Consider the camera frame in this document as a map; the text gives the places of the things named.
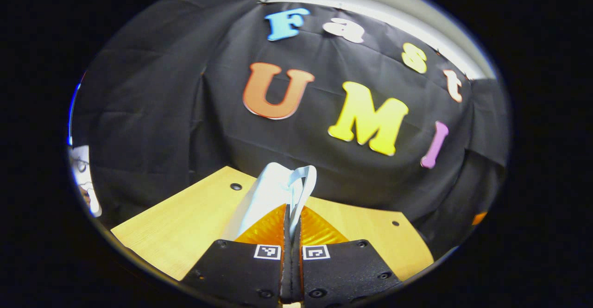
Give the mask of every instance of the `wooden tabletop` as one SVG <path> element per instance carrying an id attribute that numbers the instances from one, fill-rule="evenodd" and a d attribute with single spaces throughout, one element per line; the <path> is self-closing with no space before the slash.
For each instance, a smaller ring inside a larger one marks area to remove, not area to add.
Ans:
<path id="1" fill-rule="evenodd" d="M 212 242 L 224 236 L 237 205 L 255 181 L 255 177 L 224 167 L 116 226 L 112 233 L 146 262 L 181 280 Z M 243 188 L 233 190 L 232 183 Z M 354 207 L 313 196 L 306 205 L 348 240 L 368 240 L 402 281 L 434 262 L 401 212 Z"/>

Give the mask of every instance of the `letter m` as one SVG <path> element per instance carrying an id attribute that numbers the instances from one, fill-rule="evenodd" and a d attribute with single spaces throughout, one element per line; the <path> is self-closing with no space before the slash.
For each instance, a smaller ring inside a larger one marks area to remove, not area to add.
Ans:
<path id="1" fill-rule="evenodd" d="M 352 141 L 352 126 L 356 123 L 356 141 L 366 144 L 371 150 L 392 156 L 396 153 L 396 138 L 408 107 L 398 99 L 389 98 L 375 111 L 371 91 L 362 84 L 344 82 L 346 100 L 335 125 L 330 126 L 328 133 L 344 141 Z"/>

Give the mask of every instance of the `orange letter u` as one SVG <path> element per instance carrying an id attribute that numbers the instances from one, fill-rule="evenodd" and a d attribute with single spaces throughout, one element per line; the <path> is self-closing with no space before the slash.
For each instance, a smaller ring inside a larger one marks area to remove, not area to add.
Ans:
<path id="1" fill-rule="evenodd" d="M 282 72 L 282 68 L 271 63 L 252 63 L 252 75 L 249 77 L 243 92 L 243 104 L 252 113 L 270 119 L 284 119 L 292 116 L 303 97 L 307 83 L 313 82 L 315 76 L 298 69 L 289 69 L 286 75 L 290 83 L 284 99 L 277 105 L 265 100 L 265 94 L 274 75 Z"/>

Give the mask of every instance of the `foam letter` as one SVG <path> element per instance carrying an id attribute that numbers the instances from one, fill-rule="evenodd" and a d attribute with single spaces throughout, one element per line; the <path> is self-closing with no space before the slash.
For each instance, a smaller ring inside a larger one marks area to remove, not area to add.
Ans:
<path id="1" fill-rule="evenodd" d="M 354 139 L 352 125 L 356 122 L 356 141 L 364 145 L 369 141 L 371 150 L 392 156 L 396 153 L 395 143 L 400 125 L 408 107 L 394 98 L 387 99 L 379 110 L 375 111 L 371 91 L 362 84 L 344 82 L 346 100 L 335 125 L 330 126 L 328 133 L 344 141 Z"/>
<path id="2" fill-rule="evenodd" d="M 439 121 L 436 121 L 435 127 L 436 132 L 435 136 L 432 138 L 430 148 L 428 148 L 428 152 L 425 156 L 422 157 L 420 161 L 420 165 L 428 169 L 432 169 L 435 166 L 436 157 L 439 155 L 439 152 L 441 151 L 443 140 L 449 134 L 449 129 L 447 128 L 447 125 Z"/>
<path id="3" fill-rule="evenodd" d="M 362 43 L 362 34 L 365 30 L 362 27 L 348 19 L 339 19 L 337 17 L 332 19 L 332 22 L 324 23 L 323 29 L 329 33 L 337 36 L 342 36 L 352 43 Z"/>
<path id="4" fill-rule="evenodd" d="M 419 73 L 426 73 L 426 55 L 424 52 L 415 47 L 413 44 L 404 43 L 404 52 L 402 52 L 402 59 L 408 67 Z"/>
<path id="5" fill-rule="evenodd" d="M 461 80 L 459 80 L 457 74 L 450 69 L 443 70 L 443 73 L 447 76 L 447 89 L 449 89 L 449 95 L 451 95 L 455 101 L 461 103 L 461 94 L 457 88 L 457 86 L 461 87 Z"/>
<path id="6" fill-rule="evenodd" d="M 265 19 L 269 19 L 271 28 L 271 34 L 267 36 L 267 40 L 279 40 L 298 35 L 298 30 L 290 25 L 300 27 L 305 22 L 301 15 L 309 14 L 311 14 L 309 10 L 297 8 L 267 15 Z"/>
<path id="7" fill-rule="evenodd" d="M 243 92 L 243 104 L 252 113 L 270 119 L 284 119 L 290 117 L 301 103 L 303 92 L 308 82 L 313 82 L 315 76 L 298 69 L 289 69 L 286 74 L 290 83 L 286 89 L 284 99 L 277 105 L 265 100 L 265 94 L 274 75 L 282 69 L 271 63 L 252 63 L 252 75 L 249 77 Z"/>

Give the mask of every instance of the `black cloth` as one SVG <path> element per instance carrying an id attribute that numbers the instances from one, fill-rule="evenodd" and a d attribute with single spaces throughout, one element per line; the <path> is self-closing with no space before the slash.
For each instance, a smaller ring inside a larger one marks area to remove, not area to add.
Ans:
<path id="1" fill-rule="evenodd" d="M 267 40 L 266 15 L 307 8 L 299 34 Z M 365 29 L 355 44 L 324 32 L 333 17 Z M 427 56 L 419 74 L 402 61 L 411 43 Z M 279 103 L 300 69 L 315 76 L 298 110 L 271 120 L 243 104 L 250 64 L 282 68 L 266 99 Z M 462 81 L 451 99 L 443 69 Z M 368 87 L 375 109 L 406 103 L 394 156 L 331 137 L 346 93 Z M 435 258 L 458 245 L 486 211 L 505 176 L 510 106 L 496 80 L 468 80 L 421 40 L 371 17 L 328 6 L 257 0 L 161 0 L 127 24 L 97 55 L 74 106 L 72 137 L 89 145 L 93 184 L 111 228 L 223 166 L 258 176 L 269 162 L 313 165 L 313 195 L 401 211 Z M 449 135 L 432 169 L 421 167 L 435 121 Z"/>

